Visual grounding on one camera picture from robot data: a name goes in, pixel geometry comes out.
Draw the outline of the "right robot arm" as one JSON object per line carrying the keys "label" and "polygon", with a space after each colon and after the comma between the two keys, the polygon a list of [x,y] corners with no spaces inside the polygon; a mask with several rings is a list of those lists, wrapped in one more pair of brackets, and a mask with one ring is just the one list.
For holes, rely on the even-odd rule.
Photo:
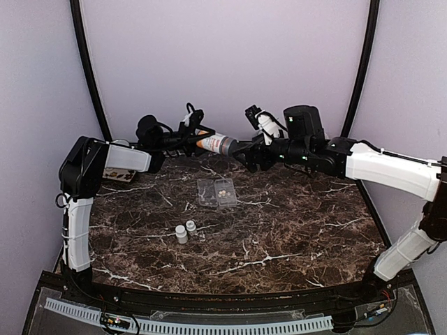
{"label": "right robot arm", "polygon": [[268,170],[275,163],[301,165],[340,179],[370,181],[413,194],[426,201],[420,217],[372,265],[356,296],[370,303],[388,282],[431,247],[446,241],[446,159],[424,160],[375,147],[366,140],[329,140],[319,111],[310,105],[284,110],[285,124],[253,105],[245,112],[258,131],[239,144],[232,157],[249,171]]}

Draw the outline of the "clear plastic pill organizer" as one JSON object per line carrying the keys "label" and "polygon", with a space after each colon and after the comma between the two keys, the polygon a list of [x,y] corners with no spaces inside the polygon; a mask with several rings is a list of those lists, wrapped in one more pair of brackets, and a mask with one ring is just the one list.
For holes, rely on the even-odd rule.
{"label": "clear plastic pill organizer", "polygon": [[[237,205],[237,195],[232,179],[198,179],[197,180],[198,203],[203,207],[225,208]],[[231,192],[229,197],[219,197],[218,192],[226,190]]]}

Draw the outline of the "orange pill bottle grey cap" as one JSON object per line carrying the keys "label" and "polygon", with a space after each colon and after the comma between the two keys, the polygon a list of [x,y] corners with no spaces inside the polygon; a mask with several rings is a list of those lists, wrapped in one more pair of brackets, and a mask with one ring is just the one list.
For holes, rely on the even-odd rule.
{"label": "orange pill bottle grey cap", "polygon": [[237,149],[238,141],[227,135],[215,133],[196,143],[197,147],[224,156],[231,156]]}

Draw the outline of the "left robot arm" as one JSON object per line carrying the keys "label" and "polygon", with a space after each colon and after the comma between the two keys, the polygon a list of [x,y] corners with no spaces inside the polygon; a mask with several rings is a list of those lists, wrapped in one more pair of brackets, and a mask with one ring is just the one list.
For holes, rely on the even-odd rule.
{"label": "left robot arm", "polygon": [[89,229],[91,209],[102,187],[106,169],[157,173],[171,153],[190,156],[200,140],[215,135],[201,124],[203,113],[193,112],[174,131],[153,115],[144,116],[136,128],[136,143],[79,137],[59,169],[58,207],[64,210],[63,261],[71,273],[91,269]]}

